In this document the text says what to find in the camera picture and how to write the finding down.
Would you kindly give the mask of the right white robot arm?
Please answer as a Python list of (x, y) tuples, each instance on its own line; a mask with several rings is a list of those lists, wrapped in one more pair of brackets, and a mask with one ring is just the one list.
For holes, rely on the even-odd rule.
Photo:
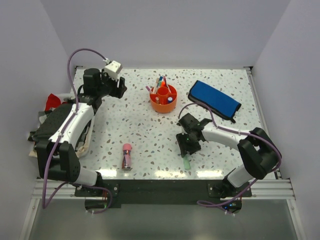
[(197, 120), (189, 113), (177, 125), (182, 128), (182, 132), (176, 135), (182, 157), (200, 151), (201, 142), (216, 142), (239, 152), (242, 165), (209, 187), (216, 198), (234, 197), (248, 186), (250, 180), (264, 179), (282, 159), (267, 133), (259, 127), (242, 131), (214, 125), (208, 118)]

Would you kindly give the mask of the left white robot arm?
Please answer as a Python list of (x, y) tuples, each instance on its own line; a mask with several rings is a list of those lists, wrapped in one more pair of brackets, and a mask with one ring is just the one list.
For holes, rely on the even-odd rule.
[(127, 90), (120, 71), (114, 64), (86, 69), (77, 98), (55, 108), (32, 135), (42, 179), (86, 185), (92, 196), (103, 192), (101, 174), (81, 167), (79, 156), (87, 153), (82, 147), (90, 142), (102, 98), (120, 99)]

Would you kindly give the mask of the pink capped glitter tube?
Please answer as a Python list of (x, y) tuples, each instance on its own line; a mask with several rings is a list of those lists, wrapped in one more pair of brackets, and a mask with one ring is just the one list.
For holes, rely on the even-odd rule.
[(129, 143), (125, 143), (122, 147), (123, 156), (121, 166), (121, 168), (125, 171), (130, 171), (132, 169), (131, 151), (132, 146)]

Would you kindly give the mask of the dark red gel pen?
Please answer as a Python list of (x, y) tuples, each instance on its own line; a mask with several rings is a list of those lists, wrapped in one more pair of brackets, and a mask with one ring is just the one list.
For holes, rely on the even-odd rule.
[(163, 76), (163, 79), (162, 79), (162, 80), (166, 82), (166, 88), (169, 88), (168, 83), (167, 83), (167, 79), (166, 79), (165, 76)]

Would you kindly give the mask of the green correction tape pen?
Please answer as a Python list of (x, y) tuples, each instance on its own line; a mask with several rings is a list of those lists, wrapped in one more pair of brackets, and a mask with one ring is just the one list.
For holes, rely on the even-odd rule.
[(189, 171), (191, 169), (191, 165), (187, 156), (183, 157), (183, 166), (186, 171)]

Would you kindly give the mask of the blue grey glue stick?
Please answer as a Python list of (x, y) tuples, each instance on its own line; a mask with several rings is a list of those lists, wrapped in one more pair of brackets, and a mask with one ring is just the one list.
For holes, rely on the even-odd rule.
[(172, 103), (172, 102), (173, 102), (173, 97), (168, 97), (168, 98), (167, 98), (167, 103), (170, 104), (170, 103)]

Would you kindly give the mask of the orange round organizer container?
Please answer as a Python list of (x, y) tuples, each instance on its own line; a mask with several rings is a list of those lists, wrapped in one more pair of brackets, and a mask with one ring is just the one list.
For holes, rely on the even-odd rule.
[[(160, 99), (160, 104), (156, 103), (156, 97)], [(168, 103), (168, 97), (173, 97), (172, 103)], [(153, 110), (155, 110), (157, 113), (167, 114), (175, 109), (177, 105), (178, 93), (172, 85), (169, 85), (168, 88), (160, 87), (156, 94), (149, 94), (149, 98)]]

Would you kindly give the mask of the blue capped white marker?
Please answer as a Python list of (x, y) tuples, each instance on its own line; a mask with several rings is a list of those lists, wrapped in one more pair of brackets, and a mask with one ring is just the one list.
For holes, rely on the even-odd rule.
[(160, 77), (159, 77), (158, 84), (157, 84), (158, 87), (161, 87), (161, 86), (162, 86), (162, 80), (163, 80), (163, 77), (160, 76)]

